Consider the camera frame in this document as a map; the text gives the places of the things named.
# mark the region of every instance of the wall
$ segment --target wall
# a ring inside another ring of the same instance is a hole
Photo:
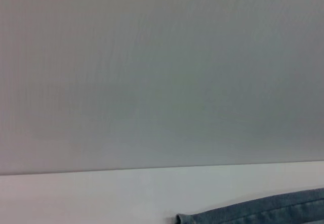
[[[0,173],[322,160],[324,0],[0,0]]]

